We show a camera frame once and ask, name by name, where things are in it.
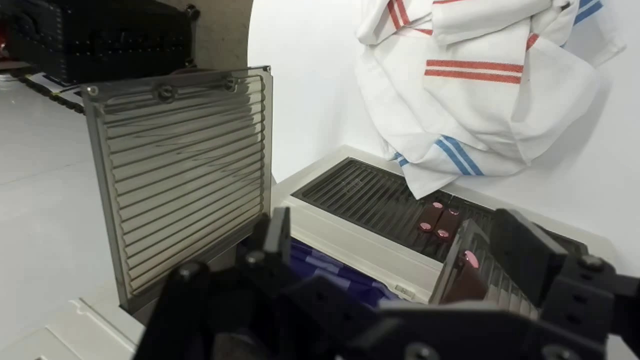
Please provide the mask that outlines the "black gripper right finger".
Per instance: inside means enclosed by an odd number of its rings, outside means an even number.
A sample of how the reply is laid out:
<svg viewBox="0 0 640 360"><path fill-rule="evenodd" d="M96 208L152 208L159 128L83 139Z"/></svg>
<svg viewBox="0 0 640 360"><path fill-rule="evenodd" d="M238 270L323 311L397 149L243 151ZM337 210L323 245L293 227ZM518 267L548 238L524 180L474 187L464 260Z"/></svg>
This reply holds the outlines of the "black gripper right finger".
<svg viewBox="0 0 640 360"><path fill-rule="evenodd" d="M574 254L517 210L496 210L490 250L544 313L579 309L609 313L611 266L593 254Z"/></svg>

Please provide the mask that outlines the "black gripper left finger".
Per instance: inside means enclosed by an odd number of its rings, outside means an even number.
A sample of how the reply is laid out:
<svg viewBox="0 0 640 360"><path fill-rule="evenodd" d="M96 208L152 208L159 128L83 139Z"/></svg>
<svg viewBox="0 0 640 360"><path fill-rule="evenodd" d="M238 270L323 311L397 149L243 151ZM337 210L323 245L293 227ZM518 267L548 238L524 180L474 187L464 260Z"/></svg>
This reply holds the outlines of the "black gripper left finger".
<svg viewBox="0 0 640 360"><path fill-rule="evenodd" d="M269 258L288 260L291 251L291 210L275 208L263 213L246 242L245 262L263 266Z"/></svg>

